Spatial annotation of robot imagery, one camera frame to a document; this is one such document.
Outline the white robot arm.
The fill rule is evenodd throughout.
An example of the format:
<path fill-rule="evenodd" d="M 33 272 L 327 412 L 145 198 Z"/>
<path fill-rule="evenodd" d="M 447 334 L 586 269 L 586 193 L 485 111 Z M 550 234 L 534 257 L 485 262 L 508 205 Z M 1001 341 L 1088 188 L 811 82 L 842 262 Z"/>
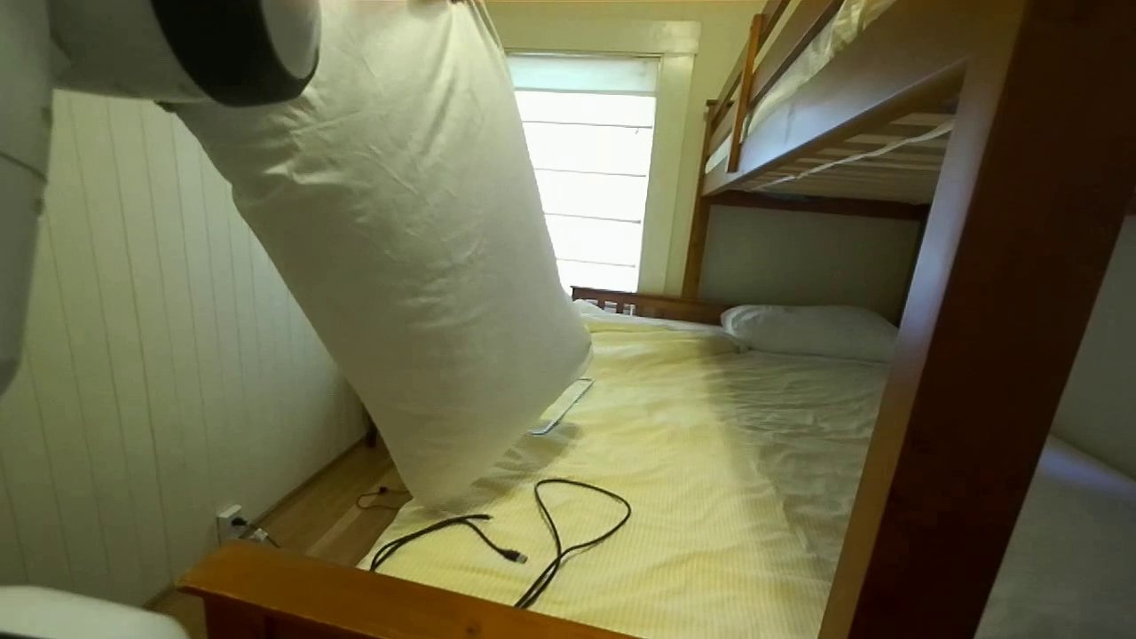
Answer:
<path fill-rule="evenodd" d="M 318 69 L 318 0 L 0 0 L 0 392 L 22 369 L 53 91 L 267 107 Z"/>

